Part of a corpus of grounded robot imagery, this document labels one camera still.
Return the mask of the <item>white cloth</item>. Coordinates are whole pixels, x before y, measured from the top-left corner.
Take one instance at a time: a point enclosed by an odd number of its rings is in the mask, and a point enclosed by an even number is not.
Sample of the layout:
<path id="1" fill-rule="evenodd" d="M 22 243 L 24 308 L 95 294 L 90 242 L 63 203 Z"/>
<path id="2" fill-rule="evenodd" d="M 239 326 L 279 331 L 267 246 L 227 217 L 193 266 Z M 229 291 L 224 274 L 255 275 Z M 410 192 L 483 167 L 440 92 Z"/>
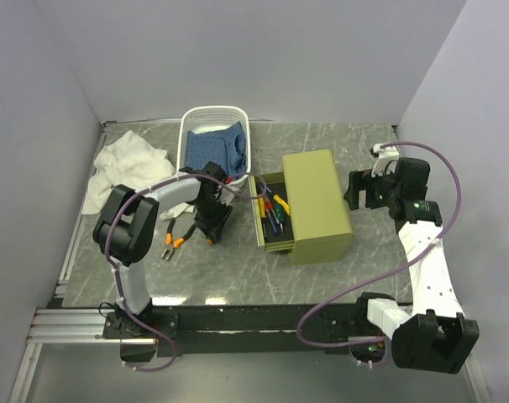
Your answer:
<path id="1" fill-rule="evenodd" d="M 98 214 L 115 186 L 140 190 L 176 173 L 165 149 L 153 147 L 131 130 L 104 146 L 93 165 L 96 172 L 87 183 L 83 215 Z"/>

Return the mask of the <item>yellow short screwdriver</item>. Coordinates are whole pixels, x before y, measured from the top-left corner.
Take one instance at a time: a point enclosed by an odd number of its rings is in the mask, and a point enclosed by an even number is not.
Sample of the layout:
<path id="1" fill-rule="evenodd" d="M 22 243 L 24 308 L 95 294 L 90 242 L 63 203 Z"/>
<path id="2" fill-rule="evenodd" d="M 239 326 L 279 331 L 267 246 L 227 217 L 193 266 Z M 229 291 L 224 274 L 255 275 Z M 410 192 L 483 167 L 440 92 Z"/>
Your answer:
<path id="1" fill-rule="evenodd" d="M 259 208 L 259 213 L 260 213 L 262 233 L 263 233 L 264 238 L 266 238 L 266 226 L 265 226 L 266 213 L 265 213 L 264 199 L 262 197 L 258 198 L 257 203 L 258 203 L 258 208 Z"/>

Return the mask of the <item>yellow precision screwdriver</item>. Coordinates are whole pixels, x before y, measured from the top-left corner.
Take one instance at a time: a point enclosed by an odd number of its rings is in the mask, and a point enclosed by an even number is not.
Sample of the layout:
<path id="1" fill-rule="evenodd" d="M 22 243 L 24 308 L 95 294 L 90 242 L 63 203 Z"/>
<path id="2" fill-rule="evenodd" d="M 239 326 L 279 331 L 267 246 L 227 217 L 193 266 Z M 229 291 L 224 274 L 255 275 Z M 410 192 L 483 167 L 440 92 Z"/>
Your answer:
<path id="1" fill-rule="evenodd" d="M 286 214 L 290 214 L 290 213 L 291 213 L 291 211 L 290 211 L 290 207 L 288 206 L 287 202 L 286 202 L 284 199 L 282 199 L 279 195 L 274 194 L 274 195 L 273 195 L 273 200 L 274 200 L 277 204 L 279 204 L 279 205 L 281 205 L 281 206 L 283 207 L 283 209 L 284 209 L 284 211 L 286 212 Z"/>

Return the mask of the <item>olive green metal drawer box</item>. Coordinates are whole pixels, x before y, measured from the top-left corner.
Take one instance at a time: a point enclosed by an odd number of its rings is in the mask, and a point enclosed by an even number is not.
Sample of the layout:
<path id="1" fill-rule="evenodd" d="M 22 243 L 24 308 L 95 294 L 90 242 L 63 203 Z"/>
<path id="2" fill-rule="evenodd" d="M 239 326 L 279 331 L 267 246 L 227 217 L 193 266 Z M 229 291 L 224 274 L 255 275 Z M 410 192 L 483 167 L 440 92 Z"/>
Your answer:
<path id="1" fill-rule="evenodd" d="M 354 240 L 340 178 L 329 149 L 282 157 L 294 244 L 292 265 L 340 261 Z"/>

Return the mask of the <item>orange handled pliers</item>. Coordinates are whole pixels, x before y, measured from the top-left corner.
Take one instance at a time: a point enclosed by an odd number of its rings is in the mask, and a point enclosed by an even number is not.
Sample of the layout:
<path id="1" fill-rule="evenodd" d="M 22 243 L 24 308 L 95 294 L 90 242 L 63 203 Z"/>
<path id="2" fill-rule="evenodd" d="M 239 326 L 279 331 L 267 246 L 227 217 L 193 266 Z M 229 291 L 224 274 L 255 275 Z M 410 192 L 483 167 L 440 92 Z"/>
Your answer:
<path id="1" fill-rule="evenodd" d="M 182 244 L 184 244 L 195 232 L 197 226 L 192 224 L 188 230 L 184 233 L 183 236 L 179 238 L 174 238 L 173 229 L 176 224 L 176 219 L 171 218 L 168 223 L 167 231 L 166 231 L 166 239 L 165 239 L 165 247 L 163 252 L 161 253 L 161 258 L 166 260 L 171 260 L 174 256 L 175 251 L 179 249 Z"/>

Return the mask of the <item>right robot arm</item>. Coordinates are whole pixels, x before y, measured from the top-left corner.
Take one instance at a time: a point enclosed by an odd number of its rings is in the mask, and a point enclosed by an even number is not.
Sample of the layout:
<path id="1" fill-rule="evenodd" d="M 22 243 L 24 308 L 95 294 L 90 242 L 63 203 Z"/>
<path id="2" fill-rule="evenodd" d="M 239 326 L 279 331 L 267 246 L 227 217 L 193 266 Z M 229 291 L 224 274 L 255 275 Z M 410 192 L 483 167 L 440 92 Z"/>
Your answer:
<path id="1" fill-rule="evenodd" d="M 357 310 L 354 327 L 365 335 L 378 328 L 391 340 L 399 368 L 445 374 L 458 373 L 475 346 L 477 321 L 465 317 L 449 276 L 438 204 L 426 198 L 430 165 L 402 157 L 372 170 L 349 173 L 344 199 L 353 210 L 365 193 L 370 209 L 385 207 L 410 263 L 412 309 L 405 311 L 388 296 L 364 293 L 366 306 Z"/>

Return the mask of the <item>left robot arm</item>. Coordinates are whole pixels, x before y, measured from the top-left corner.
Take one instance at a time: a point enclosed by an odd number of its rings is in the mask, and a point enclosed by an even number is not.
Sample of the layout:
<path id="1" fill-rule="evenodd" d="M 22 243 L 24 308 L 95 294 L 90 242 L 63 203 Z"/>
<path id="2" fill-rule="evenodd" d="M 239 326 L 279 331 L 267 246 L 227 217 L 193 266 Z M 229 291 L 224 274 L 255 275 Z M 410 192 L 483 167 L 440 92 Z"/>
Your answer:
<path id="1" fill-rule="evenodd" d="M 116 318 L 133 337 L 158 333 L 144 273 L 144 257 L 150 251 L 158 216 L 181 203 L 196 210 L 186 236 L 168 238 L 167 256 L 197 229 L 215 244 L 233 210 L 220 200 L 223 188 L 230 189 L 228 175 L 214 162 L 200 170 L 182 168 L 170 179 L 140 191 L 125 185 L 113 188 L 92 237 L 111 265 L 117 292 L 113 305 Z"/>

